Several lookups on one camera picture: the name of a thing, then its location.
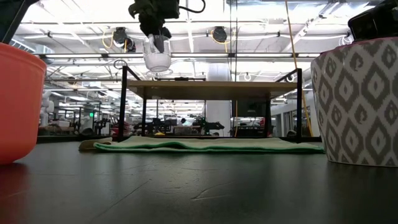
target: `orange bowl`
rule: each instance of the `orange bowl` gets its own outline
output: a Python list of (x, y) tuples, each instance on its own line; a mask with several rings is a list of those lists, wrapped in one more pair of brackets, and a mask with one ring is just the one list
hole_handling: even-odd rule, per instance
[(0, 43), (0, 164), (28, 155), (36, 144), (46, 68), (34, 55)]

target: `person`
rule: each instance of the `person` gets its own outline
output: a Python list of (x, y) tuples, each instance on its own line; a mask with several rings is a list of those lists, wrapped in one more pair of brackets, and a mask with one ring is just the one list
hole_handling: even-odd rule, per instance
[(178, 123), (178, 126), (184, 126), (184, 123), (185, 123), (186, 121), (187, 121), (187, 120), (186, 120), (185, 118), (182, 118), (181, 121)]

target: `folded cloth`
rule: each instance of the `folded cloth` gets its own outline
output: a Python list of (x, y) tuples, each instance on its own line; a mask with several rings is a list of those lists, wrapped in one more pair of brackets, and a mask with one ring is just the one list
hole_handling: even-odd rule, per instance
[(112, 144), (112, 137), (82, 141), (79, 146), (79, 151), (95, 149), (94, 143)]
[(279, 138), (263, 139), (170, 139), (133, 136), (114, 144), (94, 143), (104, 151), (122, 152), (276, 152), (276, 153), (324, 153), (320, 146), (307, 143), (291, 143)]

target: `dark countertop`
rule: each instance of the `dark countertop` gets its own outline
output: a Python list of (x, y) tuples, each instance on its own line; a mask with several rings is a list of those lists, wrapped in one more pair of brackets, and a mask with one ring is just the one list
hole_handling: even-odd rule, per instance
[(398, 169), (322, 154), (79, 153), (0, 166), (0, 223), (398, 223)]

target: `patterned ceramic pot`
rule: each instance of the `patterned ceramic pot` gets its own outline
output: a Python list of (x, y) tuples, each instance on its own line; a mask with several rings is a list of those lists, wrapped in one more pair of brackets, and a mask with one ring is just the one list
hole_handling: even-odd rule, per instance
[(321, 54), (311, 63), (318, 123), (328, 159), (398, 166), (398, 38)]

